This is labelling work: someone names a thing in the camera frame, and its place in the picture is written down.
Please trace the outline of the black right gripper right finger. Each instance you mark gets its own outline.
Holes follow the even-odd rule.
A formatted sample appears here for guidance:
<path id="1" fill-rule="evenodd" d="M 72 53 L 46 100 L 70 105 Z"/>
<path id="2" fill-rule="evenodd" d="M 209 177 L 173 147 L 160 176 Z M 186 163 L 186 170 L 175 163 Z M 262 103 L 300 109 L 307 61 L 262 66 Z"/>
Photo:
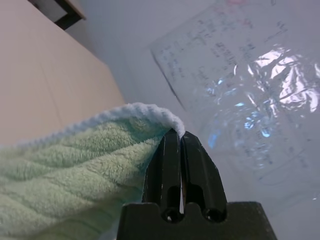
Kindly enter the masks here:
<path id="1" fill-rule="evenodd" d="M 224 221 L 227 198 L 218 168 L 198 137 L 188 131 L 181 139 L 181 150 L 184 203 L 197 204 L 208 221 Z"/>

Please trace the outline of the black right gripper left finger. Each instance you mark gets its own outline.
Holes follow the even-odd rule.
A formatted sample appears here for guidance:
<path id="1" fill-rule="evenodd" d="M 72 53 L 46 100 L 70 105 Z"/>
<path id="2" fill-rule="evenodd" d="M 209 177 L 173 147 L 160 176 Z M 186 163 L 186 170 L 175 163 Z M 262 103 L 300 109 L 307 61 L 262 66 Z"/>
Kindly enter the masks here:
<path id="1" fill-rule="evenodd" d="M 180 138 L 170 129 L 161 139 L 145 172 L 142 202 L 154 203 L 168 223 L 181 220 L 181 146 Z"/>

